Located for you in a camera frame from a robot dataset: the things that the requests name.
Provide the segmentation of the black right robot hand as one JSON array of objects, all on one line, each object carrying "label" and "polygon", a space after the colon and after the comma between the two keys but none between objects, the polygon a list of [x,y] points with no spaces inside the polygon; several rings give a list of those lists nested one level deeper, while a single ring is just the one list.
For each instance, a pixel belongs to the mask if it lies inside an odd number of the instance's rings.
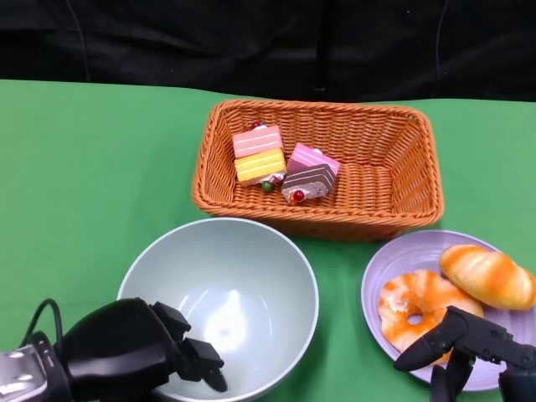
[{"label": "black right robot hand", "polygon": [[454,306],[402,352],[394,368],[411,372],[431,364],[430,400],[455,401],[477,359],[506,364],[498,376],[504,401],[535,400],[535,347],[515,342],[506,328]]}]

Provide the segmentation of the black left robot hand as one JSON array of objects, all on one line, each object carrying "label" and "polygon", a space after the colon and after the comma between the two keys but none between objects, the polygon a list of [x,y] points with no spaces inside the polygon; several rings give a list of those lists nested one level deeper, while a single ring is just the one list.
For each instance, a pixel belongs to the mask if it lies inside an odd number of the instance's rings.
[{"label": "black left robot hand", "polygon": [[210,343],[186,337],[190,329],[179,310],[141,298],[92,312],[55,346],[73,399],[136,398],[166,384],[172,374],[227,391],[222,358]]}]

